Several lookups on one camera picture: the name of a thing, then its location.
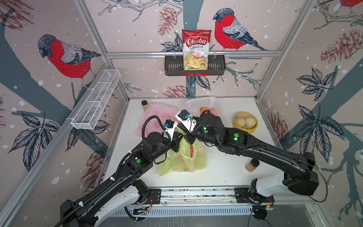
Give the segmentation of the green plastic bag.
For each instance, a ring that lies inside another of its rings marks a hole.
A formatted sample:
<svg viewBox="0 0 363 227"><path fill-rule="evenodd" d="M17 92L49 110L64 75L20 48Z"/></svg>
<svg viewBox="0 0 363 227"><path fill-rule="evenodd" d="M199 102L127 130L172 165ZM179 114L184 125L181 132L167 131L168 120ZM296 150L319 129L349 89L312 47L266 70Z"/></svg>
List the green plastic bag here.
<svg viewBox="0 0 363 227"><path fill-rule="evenodd" d="M179 151L167 152L166 161L157 165L159 176L164 176L171 172L195 172L207 167L207 153L201 142L196 140L192 145L194 156L190 157L190 144L182 138Z"/></svg>

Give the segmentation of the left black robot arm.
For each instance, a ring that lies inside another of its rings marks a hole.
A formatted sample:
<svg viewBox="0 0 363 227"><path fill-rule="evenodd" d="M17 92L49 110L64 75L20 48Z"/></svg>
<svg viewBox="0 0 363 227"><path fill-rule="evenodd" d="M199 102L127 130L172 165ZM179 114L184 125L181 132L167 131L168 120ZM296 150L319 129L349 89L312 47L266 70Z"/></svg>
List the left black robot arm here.
<svg viewBox="0 0 363 227"><path fill-rule="evenodd" d="M160 156L178 151L183 135L172 138L150 133L120 161L116 171L82 198L65 201L60 207L60 227L98 227L113 213L147 200L149 188L140 180Z"/></svg>

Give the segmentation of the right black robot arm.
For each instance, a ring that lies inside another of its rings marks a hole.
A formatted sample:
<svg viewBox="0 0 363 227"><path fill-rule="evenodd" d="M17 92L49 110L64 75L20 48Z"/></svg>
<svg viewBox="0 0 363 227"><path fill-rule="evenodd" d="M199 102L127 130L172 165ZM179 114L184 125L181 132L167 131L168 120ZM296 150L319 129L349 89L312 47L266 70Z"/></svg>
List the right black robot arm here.
<svg viewBox="0 0 363 227"><path fill-rule="evenodd" d="M296 154L265 143L237 128L227 128L220 117L204 111L200 117L180 110L176 118L184 126L190 141L204 142L229 155L256 159L280 171L265 179L252 180L249 194L252 198L270 197L274 194L295 193L312 196L319 186L319 177L313 171L313 154Z"/></svg>

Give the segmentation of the pink peach beside orange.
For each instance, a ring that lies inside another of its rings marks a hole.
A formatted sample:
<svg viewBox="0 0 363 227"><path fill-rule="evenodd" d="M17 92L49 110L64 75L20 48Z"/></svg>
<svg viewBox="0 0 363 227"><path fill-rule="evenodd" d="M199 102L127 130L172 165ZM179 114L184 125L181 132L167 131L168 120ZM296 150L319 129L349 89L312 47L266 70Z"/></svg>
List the pink peach beside orange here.
<svg viewBox="0 0 363 227"><path fill-rule="evenodd" d="M210 113L211 113L211 114L213 114L214 116L216 116L216 115L217 115L217 112L216 112L216 110L215 110L215 109L210 108L210 109L209 109L209 111L210 111Z"/></svg>

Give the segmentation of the Chuba cassava chips bag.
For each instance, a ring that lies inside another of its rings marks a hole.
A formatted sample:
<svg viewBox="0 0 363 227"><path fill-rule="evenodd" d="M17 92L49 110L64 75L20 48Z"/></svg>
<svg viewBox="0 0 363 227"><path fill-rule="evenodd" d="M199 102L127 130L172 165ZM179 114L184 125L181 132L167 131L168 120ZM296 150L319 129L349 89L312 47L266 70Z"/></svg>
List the Chuba cassava chips bag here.
<svg viewBox="0 0 363 227"><path fill-rule="evenodd" d="M207 70L211 30L182 30L184 70Z"/></svg>

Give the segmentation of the white perforated plastic basket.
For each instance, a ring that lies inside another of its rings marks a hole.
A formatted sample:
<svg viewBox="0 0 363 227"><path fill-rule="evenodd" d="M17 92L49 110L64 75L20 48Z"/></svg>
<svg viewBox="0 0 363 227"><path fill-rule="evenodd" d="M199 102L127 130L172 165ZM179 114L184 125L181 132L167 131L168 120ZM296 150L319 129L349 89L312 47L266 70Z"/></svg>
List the white perforated plastic basket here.
<svg viewBox="0 0 363 227"><path fill-rule="evenodd" d="M207 107L208 109L214 108L217 110L217 98L213 96L199 97L188 99L185 102L185 109L192 115L200 114L200 109Z"/></svg>

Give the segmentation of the pale spice jar black lid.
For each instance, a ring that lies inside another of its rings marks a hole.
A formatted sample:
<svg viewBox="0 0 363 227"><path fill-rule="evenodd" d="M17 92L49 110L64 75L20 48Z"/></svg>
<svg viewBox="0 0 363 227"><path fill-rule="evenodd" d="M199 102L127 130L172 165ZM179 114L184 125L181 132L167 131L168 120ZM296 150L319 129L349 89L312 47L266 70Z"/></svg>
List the pale spice jar black lid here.
<svg viewBox="0 0 363 227"><path fill-rule="evenodd" d="M145 112L149 106L149 103L146 100L142 100L141 105L142 105L143 111Z"/></svg>

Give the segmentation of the left white bun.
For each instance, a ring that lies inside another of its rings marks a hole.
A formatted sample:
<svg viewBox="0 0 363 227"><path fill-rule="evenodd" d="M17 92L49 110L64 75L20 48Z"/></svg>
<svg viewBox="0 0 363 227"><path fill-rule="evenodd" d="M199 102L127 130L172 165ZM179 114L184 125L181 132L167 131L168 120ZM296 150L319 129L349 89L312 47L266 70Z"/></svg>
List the left white bun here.
<svg viewBox="0 0 363 227"><path fill-rule="evenodd" d="M236 118L236 124L239 126L239 127L244 127L246 125L246 120L245 118L243 117L237 117Z"/></svg>

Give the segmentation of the white bun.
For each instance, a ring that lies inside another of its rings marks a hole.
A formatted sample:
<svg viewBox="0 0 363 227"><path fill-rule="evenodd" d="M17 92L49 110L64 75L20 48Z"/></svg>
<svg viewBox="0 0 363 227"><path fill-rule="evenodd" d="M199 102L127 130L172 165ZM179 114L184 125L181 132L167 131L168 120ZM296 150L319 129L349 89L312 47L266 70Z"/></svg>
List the white bun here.
<svg viewBox="0 0 363 227"><path fill-rule="evenodd" d="M243 117L237 117L236 118L236 124L239 126L239 127L244 127L246 125L246 120L245 118Z"/></svg>
<svg viewBox="0 0 363 227"><path fill-rule="evenodd" d="M254 117L249 116L249 117L246 117L245 120L246 120L246 125L245 125L246 129L255 128L257 121Z"/></svg>

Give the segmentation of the yellow bamboo steamer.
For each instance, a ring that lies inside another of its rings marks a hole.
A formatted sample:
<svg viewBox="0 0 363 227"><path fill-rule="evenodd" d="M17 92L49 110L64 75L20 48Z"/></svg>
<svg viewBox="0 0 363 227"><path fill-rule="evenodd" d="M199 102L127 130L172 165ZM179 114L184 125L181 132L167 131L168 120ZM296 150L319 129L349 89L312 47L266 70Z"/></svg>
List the yellow bamboo steamer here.
<svg viewBox="0 0 363 227"><path fill-rule="evenodd" d="M257 118L249 112L239 112L233 119L233 127L253 134L258 127Z"/></svg>

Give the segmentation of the right white bun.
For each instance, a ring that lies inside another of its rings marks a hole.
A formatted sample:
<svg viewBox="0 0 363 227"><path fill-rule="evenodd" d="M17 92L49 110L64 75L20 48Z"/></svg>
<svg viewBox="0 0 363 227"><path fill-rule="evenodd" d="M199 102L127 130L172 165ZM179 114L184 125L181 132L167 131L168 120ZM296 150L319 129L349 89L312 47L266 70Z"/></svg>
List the right white bun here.
<svg viewBox="0 0 363 227"><path fill-rule="evenodd" d="M246 125L245 125L246 129L255 128L257 121L254 117L249 116L249 117L246 117L245 120L246 120Z"/></svg>

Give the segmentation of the orange spice jar black lid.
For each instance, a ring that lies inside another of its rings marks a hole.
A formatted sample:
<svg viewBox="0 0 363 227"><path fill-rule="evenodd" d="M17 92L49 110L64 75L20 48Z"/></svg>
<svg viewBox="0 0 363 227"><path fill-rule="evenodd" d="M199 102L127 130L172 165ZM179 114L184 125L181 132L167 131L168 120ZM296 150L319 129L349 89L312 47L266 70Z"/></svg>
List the orange spice jar black lid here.
<svg viewBox="0 0 363 227"><path fill-rule="evenodd" d="M260 165L260 161L257 159L251 159L250 162L245 166L248 172L253 172Z"/></svg>

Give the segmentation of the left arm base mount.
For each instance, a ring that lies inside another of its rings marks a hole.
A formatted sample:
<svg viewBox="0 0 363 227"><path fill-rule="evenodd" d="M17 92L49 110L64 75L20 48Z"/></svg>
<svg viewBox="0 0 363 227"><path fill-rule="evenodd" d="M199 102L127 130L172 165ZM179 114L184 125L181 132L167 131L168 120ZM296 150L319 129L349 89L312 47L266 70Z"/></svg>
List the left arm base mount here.
<svg viewBox="0 0 363 227"><path fill-rule="evenodd" d="M132 206L136 205L158 205L161 201L161 189L151 188L147 193L142 194Z"/></svg>

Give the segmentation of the black wall basket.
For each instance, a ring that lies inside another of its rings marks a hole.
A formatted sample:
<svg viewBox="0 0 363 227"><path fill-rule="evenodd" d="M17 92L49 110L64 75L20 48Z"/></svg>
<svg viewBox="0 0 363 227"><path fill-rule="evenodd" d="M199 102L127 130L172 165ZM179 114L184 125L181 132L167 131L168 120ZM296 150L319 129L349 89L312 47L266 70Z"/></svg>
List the black wall basket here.
<svg viewBox="0 0 363 227"><path fill-rule="evenodd" d="M216 76L226 70L223 55L208 56L208 60L195 56L166 56L164 63L166 76Z"/></svg>

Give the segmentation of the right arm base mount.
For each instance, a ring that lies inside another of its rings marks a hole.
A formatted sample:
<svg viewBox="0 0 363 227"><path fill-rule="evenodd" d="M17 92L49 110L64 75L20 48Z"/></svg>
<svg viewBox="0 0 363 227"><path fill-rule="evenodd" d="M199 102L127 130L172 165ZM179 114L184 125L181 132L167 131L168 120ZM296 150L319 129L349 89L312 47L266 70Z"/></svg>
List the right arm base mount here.
<svg viewBox="0 0 363 227"><path fill-rule="evenodd" d="M250 192L249 188L234 188L235 198L237 203L249 203L252 205L259 205L263 203L271 203L275 202L273 196L265 197L258 193Z"/></svg>

